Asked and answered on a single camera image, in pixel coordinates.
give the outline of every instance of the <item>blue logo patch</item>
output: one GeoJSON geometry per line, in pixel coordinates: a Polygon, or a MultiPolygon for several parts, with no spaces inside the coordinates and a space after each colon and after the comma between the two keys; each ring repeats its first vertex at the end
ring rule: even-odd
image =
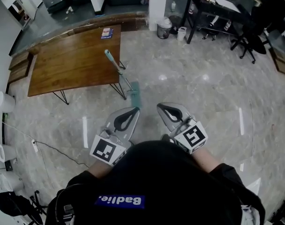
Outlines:
{"type": "Polygon", "coordinates": [[[94,205],[116,208],[144,209],[144,196],[136,195],[101,195],[94,205]]]}

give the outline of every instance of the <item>mop handle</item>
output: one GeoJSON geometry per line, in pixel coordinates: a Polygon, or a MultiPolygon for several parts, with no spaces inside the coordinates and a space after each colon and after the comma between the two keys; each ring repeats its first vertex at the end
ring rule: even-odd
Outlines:
{"type": "Polygon", "coordinates": [[[114,60],[112,54],[109,52],[108,49],[105,50],[105,55],[107,56],[107,58],[113,63],[113,65],[116,67],[119,75],[123,78],[123,80],[125,81],[125,83],[129,86],[129,88],[134,91],[133,87],[131,86],[130,82],[128,81],[128,79],[126,79],[124,76],[123,76],[123,73],[122,71],[120,70],[120,67],[118,66],[118,64],[116,63],[116,61],[114,60]]]}
{"type": "Polygon", "coordinates": [[[113,63],[113,65],[116,67],[118,73],[120,75],[123,75],[122,71],[120,70],[120,67],[118,66],[118,64],[115,62],[112,54],[109,52],[108,49],[105,50],[105,55],[107,56],[107,58],[113,63]]]}

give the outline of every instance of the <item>mop head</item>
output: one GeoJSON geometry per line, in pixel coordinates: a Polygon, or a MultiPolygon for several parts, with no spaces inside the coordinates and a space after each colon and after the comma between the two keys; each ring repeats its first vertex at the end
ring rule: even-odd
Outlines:
{"type": "Polygon", "coordinates": [[[141,108],[141,98],[140,98],[140,89],[138,82],[131,82],[131,86],[134,91],[130,91],[129,95],[131,96],[132,107],[141,108]]]}

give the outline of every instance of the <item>bottle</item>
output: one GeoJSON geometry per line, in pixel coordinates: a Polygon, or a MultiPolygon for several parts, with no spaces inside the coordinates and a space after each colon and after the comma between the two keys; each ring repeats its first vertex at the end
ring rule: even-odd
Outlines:
{"type": "Polygon", "coordinates": [[[173,1],[172,4],[171,4],[171,11],[174,12],[176,9],[176,2],[173,1]]]}
{"type": "Polygon", "coordinates": [[[229,21],[226,23],[226,26],[225,26],[223,29],[225,29],[225,31],[228,31],[228,29],[230,28],[231,24],[232,24],[232,22],[231,22],[231,20],[229,20],[229,21]]]}
{"type": "Polygon", "coordinates": [[[194,5],[194,3],[192,3],[192,4],[190,5],[190,7],[189,7],[188,13],[189,13],[189,14],[193,14],[194,8],[195,8],[195,5],[194,5]]]}

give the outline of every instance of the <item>white pillar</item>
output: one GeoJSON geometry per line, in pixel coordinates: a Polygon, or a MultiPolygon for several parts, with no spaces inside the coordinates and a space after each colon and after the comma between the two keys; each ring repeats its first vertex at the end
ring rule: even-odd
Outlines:
{"type": "Polygon", "coordinates": [[[149,29],[157,30],[157,21],[164,17],[166,0],[149,0],[149,29]]]}

